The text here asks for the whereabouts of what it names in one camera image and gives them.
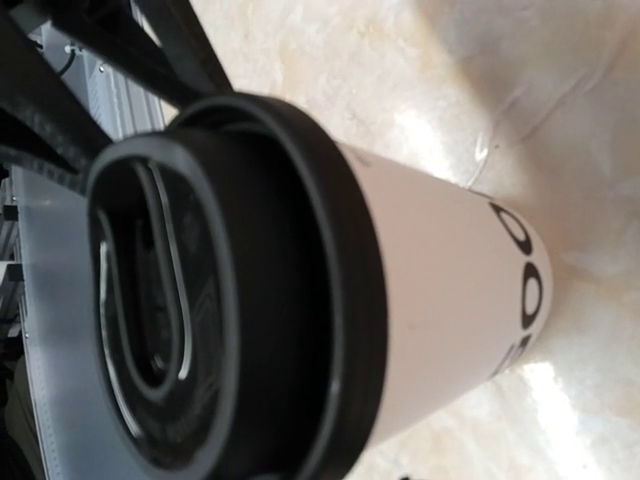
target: black plastic lid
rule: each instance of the black plastic lid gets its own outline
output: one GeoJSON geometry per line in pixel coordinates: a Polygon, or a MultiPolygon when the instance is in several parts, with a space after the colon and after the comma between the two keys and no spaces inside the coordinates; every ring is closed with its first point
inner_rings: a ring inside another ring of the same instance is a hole
{"type": "Polygon", "coordinates": [[[343,478],[380,402],[386,291],[323,130],[209,99],[103,152],[89,202],[105,378],[142,457],[178,478],[343,478]]]}

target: black cable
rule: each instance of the black cable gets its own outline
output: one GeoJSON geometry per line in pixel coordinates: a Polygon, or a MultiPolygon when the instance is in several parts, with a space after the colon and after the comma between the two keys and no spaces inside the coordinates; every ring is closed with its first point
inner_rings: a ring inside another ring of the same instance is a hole
{"type": "Polygon", "coordinates": [[[58,70],[58,76],[62,77],[65,73],[67,73],[67,71],[71,68],[71,65],[73,65],[73,62],[76,59],[76,51],[74,48],[71,49],[71,51],[69,52],[69,58],[67,58],[67,63],[64,64],[64,66],[58,70]]]}

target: black metal frame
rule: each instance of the black metal frame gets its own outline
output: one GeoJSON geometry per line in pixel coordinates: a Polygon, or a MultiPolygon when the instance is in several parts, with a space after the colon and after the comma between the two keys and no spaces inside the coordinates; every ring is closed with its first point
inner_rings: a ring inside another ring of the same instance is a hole
{"type": "Polygon", "coordinates": [[[28,39],[45,21],[163,100],[184,108],[231,84],[188,0],[0,0],[0,161],[84,194],[107,134],[28,39]]]}

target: floor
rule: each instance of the floor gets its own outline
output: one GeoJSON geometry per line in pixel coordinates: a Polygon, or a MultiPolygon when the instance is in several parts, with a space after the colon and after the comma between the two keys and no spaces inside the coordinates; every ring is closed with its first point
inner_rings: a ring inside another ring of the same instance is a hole
{"type": "Polygon", "coordinates": [[[517,366],[349,480],[637,479],[640,8],[633,0],[194,0],[238,89],[490,194],[536,226],[555,302],[517,366]]]}

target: white paper cup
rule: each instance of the white paper cup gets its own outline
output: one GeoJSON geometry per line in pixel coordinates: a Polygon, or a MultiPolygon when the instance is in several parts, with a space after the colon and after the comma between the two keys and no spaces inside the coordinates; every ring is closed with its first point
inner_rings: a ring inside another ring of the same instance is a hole
{"type": "Polygon", "coordinates": [[[388,361],[373,446],[515,362],[547,319],[553,281],[542,241],[512,211],[341,150],[373,218],[387,285],[388,361]]]}

